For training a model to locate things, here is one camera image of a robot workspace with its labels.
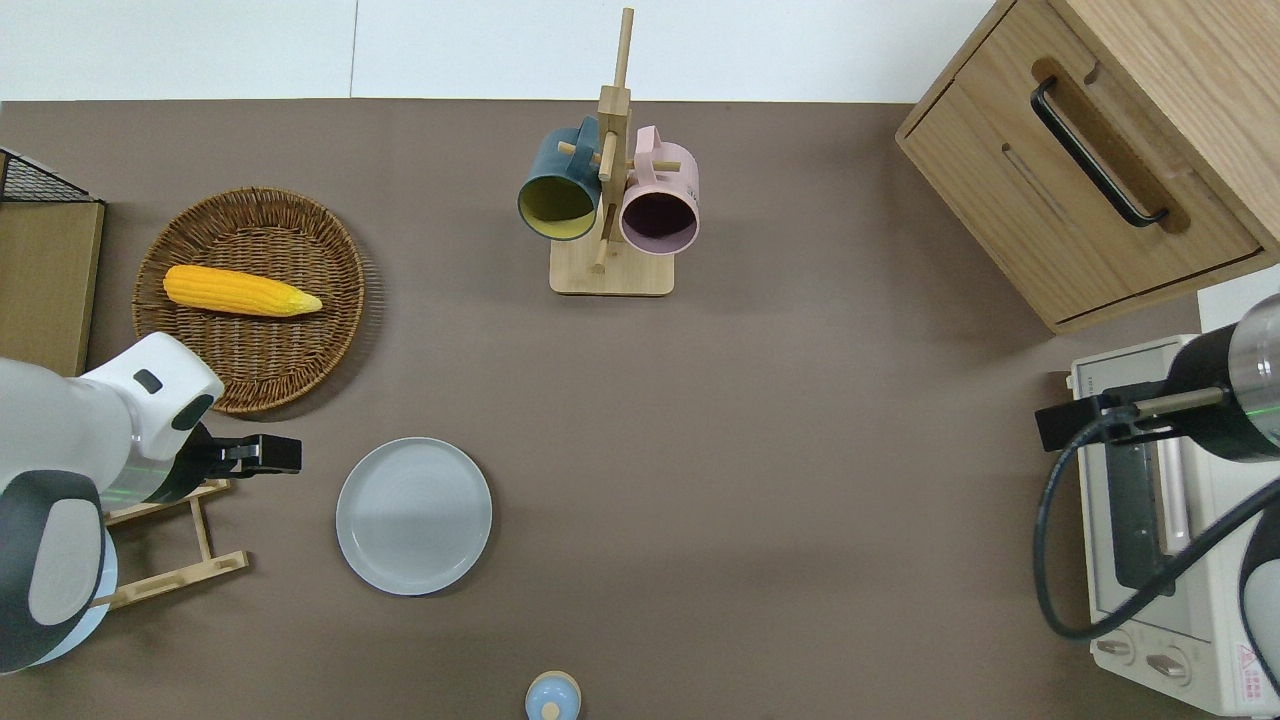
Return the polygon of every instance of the dark teal mug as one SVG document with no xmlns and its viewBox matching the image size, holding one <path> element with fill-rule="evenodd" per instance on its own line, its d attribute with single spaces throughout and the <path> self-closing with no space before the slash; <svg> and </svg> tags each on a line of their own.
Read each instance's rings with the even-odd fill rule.
<svg viewBox="0 0 1280 720">
<path fill-rule="evenodd" d="M 573 154 L 561 152 L 561 142 L 572 145 Z M 591 155 L 599 151 L 600 126 L 594 115 L 543 138 L 516 201 L 530 229 L 552 240 L 573 240 L 591 229 L 600 204 L 600 170 Z"/>
</svg>

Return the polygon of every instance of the black drawer handle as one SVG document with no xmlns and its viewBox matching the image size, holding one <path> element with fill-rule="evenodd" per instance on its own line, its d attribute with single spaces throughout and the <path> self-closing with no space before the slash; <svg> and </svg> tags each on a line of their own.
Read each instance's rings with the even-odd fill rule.
<svg viewBox="0 0 1280 720">
<path fill-rule="evenodd" d="M 1066 127 L 1062 118 L 1060 118 L 1057 113 L 1053 111 L 1053 108 L 1050 106 L 1044 94 L 1048 88 L 1053 87 L 1055 82 L 1057 82 L 1057 77 L 1050 76 L 1048 79 L 1042 82 L 1039 87 L 1036 88 L 1036 92 L 1032 92 L 1032 110 L 1036 110 L 1036 117 L 1044 123 L 1048 132 L 1053 133 L 1059 145 L 1061 145 L 1071 159 L 1075 160 L 1075 164 L 1084 170 L 1084 174 L 1089 176 L 1089 179 L 1093 181 L 1098 192 L 1101 192 L 1102 196 L 1111 202 L 1111 206 L 1116 209 L 1116 213 L 1120 213 L 1120 217 L 1124 218 L 1126 223 L 1135 228 L 1144 228 L 1152 223 L 1158 223 L 1169 215 L 1167 208 L 1157 210 L 1155 215 L 1144 215 L 1142 210 L 1139 210 L 1138 206 L 1134 205 L 1128 196 L 1125 196 L 1124 191 L 1120 190 L 1120 186 L 1111 179 L 1111 176 L 1108 176 L 1102 165 L 1098 164 L 1097 159 L 1094 159 L 1080 140 L 1075 137 L 1071 128 Z"/>
</svg>

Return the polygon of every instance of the wooden mug stand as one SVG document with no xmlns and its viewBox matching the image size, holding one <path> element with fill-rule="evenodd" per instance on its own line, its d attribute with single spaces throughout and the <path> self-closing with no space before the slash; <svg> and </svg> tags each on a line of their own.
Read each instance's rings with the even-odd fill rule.
<svg viewBox="0 0 1280 720">
<path fill-rule="evenodd" d="M 600 87 L 596 109 L 600 122 L 600 205 L 595 225 L 577 240 L 552 242 L 550 286 L 561 295 L 659 297 L 676 288 L 676 259 L 636 250 L 622 240 L 618 228 L 618 210 L 630 164 L 626 150 L 631 129 L 631 91 L 626 87 L 626 78 L 634 15 L 634 9 L 622 9 L 613 85 Z M 561 143 L 561 151 L 572 154 L 573 146 Z"/>
<path fill-rule="evenodd" d="M 193 489 L 187 497 L 175 502 L 142 502 L 124 510 L 108 512 L 102 520 L 108 527 L 111 527 L 118 523 L 142 518 L 143 515 L 159 512 L 160 510 L 189 503 L 191 515 L 196 521 L 196 542 L 200 544 L 201 561 L 186 568 L 178 568 L 177 570 L 169 570 L 168 573 L 160 573 L 136 583 L 120 585 L 114 593 L 95 600 L 92 605 L 109 605 L 110 610 L 115 610 L 116 607 L 133 605 L 134 602 L 216 578 L 233 570 L 248 568 L 248 553 L 243 550 L 214 557 L 209 544 L 209 528 L 205 525 L 205 511 L 200 505 L 202 497 L 229 489 L 230 487 L 230 480 L 209 480 Z"/>
</svg>

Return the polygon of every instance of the wicker basket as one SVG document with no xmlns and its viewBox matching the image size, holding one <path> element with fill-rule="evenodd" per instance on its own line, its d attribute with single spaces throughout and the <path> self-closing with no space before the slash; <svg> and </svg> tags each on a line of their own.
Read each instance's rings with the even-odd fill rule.
<svg viewBox="0 0 1280 720">
<path fill-rule="evenodd" d="M 163 281 L 182 264 L 287 282 L 324 307 L 259 318 L 175 305 Z M 133 288 L 133 328 L 138 337 L 160 331 L 182 341 L 227 384 L 214 409 L 243 414 L 316 387 L 351 347 L 364 307 L 360 252 L 342 222 L 308 197 L 244 187 L 197 202 L 160 233 Z"/>
</svg>

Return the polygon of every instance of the oven door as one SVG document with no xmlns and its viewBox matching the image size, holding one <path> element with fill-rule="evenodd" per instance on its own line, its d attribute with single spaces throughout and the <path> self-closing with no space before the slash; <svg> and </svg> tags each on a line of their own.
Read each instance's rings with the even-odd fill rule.
<svg viewBox="0 0 1280 720">
<path fill-rule="evenodd" d="M 1179 336 L 1078 361 L 1076 397 L 1138 382 L 1161 380 L 1178 350 L 1194 336 Z M 1112 612 L 1144 584 L 1166 557 L 1176 555 L 1201 528 L 1190 523 L 1188 498 L 1197 497 L 1196 459 L 1187 438 L 1129 446 L 1091 445 L 1080 451 L 1080 496 L 1089 566 L 1091 615 Z M 1203 562 L 1165 588 L 1137 621 L 1208 642 L 1211 618 L 1201 588 Z"/>
</svg>

